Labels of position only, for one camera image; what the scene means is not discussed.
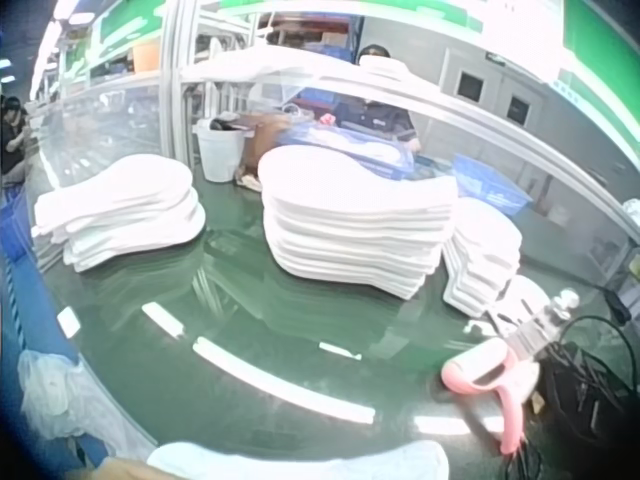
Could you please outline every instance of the ceiling light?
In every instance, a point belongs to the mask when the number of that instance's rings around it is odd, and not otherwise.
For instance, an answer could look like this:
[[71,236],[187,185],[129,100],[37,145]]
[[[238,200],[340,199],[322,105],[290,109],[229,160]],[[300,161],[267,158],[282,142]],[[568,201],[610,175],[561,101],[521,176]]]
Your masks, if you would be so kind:
[[53,11],[53,18],[56,20],[66,20],[76,9],[79,0],[58,0]]
[[91,23],[95,18],[95,13],[84,12],[84,13],[74,13],[69,18],[70,25],[85,25],[87,23]]

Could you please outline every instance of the shoe insole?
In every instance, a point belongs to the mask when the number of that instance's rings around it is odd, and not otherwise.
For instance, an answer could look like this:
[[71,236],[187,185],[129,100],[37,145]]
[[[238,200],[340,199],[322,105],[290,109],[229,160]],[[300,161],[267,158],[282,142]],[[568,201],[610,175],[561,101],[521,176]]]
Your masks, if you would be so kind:
[[305,210],[304,208],[292,208],[290,205],[279,202],[277,199],[269,196],[267,193],[262,195],[262,203],[265,208],[276,210],[282,215],[298,219],[300,221],[309,221],[317,225],[329,225],[340,228],[351,228],[363,231],[377,230],[380,228],[400,230],[400,231],[440,231],[446,228],[452,221],[454,211],[449,209],[447,212],[437,213],[434,215],[426,215],[424,217],[418,215],[379,215],[377,218],[368,216],[366,218],[355,215],[328,215],[318,210]]
[[500,255],[520,249],[522,234],[509,218],[491,205],[471,197],[458,201],[456,233],[480,250]]
[[453,223],[447,225],[439,232],[432,233],[429,231],[416,232],[393,229],[380,229],[379,231],[354,230],[352,228],[318,225],[313,221],[313,219],[306,219],[306,221],[303,221],[291,217],[285,217],[282,214],[277,216],[277,220],[283,229],[295,231],[305,236],[338,240],[343,239],[347,241],[353,240],[377,245],[397,245],[405,246],[406,248],[433,248],[447,240],[451,236],[451,232],[453,230]]
[[449,479],[449,462],[443,448],[429,440],[374,455],[322,462],[257,460],[190,443],[172,443],[156,449],[147,464],[190,480]]
[[124,157],[89,180],[41,195],[34,207],[33,234],[45,235],[75,219],[186,193],[192,180],[189,168],[176,160],[151,154]]
[[292,255],[299,254],[307,258],[333,260],[337,263],[371,265],[385,270],[418,275],[432,272],[440,261],[441,250],[438,248],[428,255],[410,257],[382,251],[379,248],[366,248],[362,245],[355,247],[346,242],[319,240],[285,232],[267,211],[265,211],[264,224],[265,230],[277,232],[280,245]]
[[453,205],[458,196],[454,177],[388,180],[347,155],[304,145],[270,150],[262,156],[258,173],[263,192],[268,195],[292,205],[338,214],[420,212]]
[[164,248],[171,245],[178,245],[186,243],[194,239],[202,230],[205,225],[206,214],[202,205],[198,204],[193,216],[179,224],[174,225],[174,231],[171,235],[159,234],[156,240],[151,242],[135,242],[125,243],[120,241],[117,243],[109,244],[104,249],[83,258],[74,259],[69,261],[66,257],[67,251],[65,248],[64,262],[65,264],[73,263],[76,272],[82,272],[96,265],[103,263],[110,258],[123,255],[125,253],[142,252],[147,250],[155,250],[158,248]]
[[394,275],[374,267],[354,267],[321,260],[294,257],[281,248],[276,238],[265,232],[276,262],[292,275],[314,280],[358,283],[378,287],[400,298],[409,299],[424,283],[425,276],[417,279]]

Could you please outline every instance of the person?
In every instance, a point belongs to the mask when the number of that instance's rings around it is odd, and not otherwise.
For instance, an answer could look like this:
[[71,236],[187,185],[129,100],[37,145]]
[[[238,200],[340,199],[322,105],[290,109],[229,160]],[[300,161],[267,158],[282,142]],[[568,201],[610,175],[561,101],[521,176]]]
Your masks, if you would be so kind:
[[[375,44],[360,51],[358,64],[365,55],[391,58],[386,48]],[[422,148],[409,112],[392,105],[343,96],[333,112],[323,115],[319,121],[323,125],[373,132],[381,138],[404,142],[413,153],[419,152]]]
[[7,98],[2,105],[0,171],[5,185],[21,184],[25,178],[24,145],[29,127],[22,111],[16,97]]

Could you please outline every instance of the electrical wire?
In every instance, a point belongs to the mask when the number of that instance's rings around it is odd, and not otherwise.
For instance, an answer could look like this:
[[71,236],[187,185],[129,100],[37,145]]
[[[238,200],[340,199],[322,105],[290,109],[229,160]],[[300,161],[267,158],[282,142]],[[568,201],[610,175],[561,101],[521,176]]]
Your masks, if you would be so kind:
[[[563,329],[562,332],[560,333],[560,336],[558,337],[558,341],[556,342],[557,345],[562,345],[564,343],[564,339],[567,336],[567,333],[569,332],[569,330],[571,330],[576,324],[584,321],[584,320],[596,320],[598,322],[604,323],[606,325],[608,325],[609,327],[611,327],[617,334],[618,336],[622,339],[622,341],[624,342],[625,346],[627,347],[627,351],[629,352],[629,358],[631,361],[631,386],[630,389],[633,391],[633,393],[635,395],[637,395],[638,393],[638,364],[636,363],[636,356],[635,353],[633,351],[633,347],[631,346],[631,343],[629,343],[629,339],[627,338],[627,336],[624,334],[624,332],[620,329],[620,327],[618,327],[615,323],[613,323],[611,320],[608,320],[604,317],[601,317],[599,315],[582,315],[580,317],[577,317],[575,319],[573,319],[572,321],[570,321]],[[599,363],[603,366],[606,367],[606,365],[599,359],[596,359],[597,361],[599,361]]]
[[[620,404],[618,394],[609,385],[609,378],[613,378],[614,374],[611,369],[599,358],[584,352],[585,360],[583,366],[578,365],[569,353],[562,348],[568,332],[578,323],[585,320],[595,320],[611,327],[624,342],[631,362],[631,384],[628,387],[628,393],[637,396],[638,386],[638,367],[636,356],[633,348],[624,334],[624,332],[610,320],[598,315],[582,315],[569,322],[560,333],[557,342],[549,345],[546,349],[547,353],[554,357],[557,361],[572,368],[576,377],[586,385],[598,389],[618,410],[623,411],[624,407]],[[589,362],[598,365],[602,371],[594,369]],[[518,451],[510,455],[505,460],[504,479],[505,480],[538,480],[542,474],[542,456],[540,452],[529,442],[523,441]]]

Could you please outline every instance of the plastic bucket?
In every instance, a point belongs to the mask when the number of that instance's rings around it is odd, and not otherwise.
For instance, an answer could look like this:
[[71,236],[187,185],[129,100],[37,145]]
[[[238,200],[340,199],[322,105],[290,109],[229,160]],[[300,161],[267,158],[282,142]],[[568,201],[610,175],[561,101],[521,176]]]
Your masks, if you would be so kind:
[[204,178],[216,183],[233,180],[233,174],[242,160],[245,132],[199,127],[197,135]]

